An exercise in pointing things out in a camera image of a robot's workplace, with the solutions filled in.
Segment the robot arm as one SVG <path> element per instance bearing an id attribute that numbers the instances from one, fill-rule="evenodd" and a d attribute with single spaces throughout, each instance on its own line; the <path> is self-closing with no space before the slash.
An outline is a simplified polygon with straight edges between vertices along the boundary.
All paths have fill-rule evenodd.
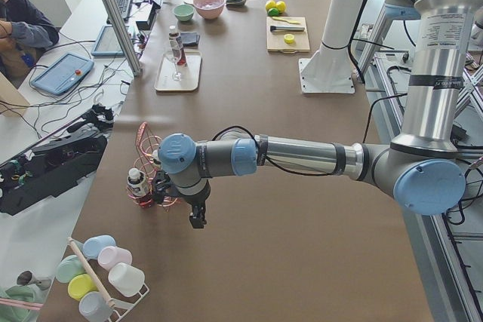
<path id="1" fill-rule="evenodd" d="M 158 158 L 169 187 L 191 205 L 194 228 L 206 223 L 209 179 L 252 174 L 264 164 L 302 176 L 345 175 L 421 215 L 438 215 L 458 204 L 466 179 L 455 164 L 451 129 L 482 0 L 385 0 L 385 6 L 420 18 L 400 133 L 388 145 L 351 146 L 253 135 L 239 126 L 210 141 L 196 142 L 183 133 L 167 136 Z"/>

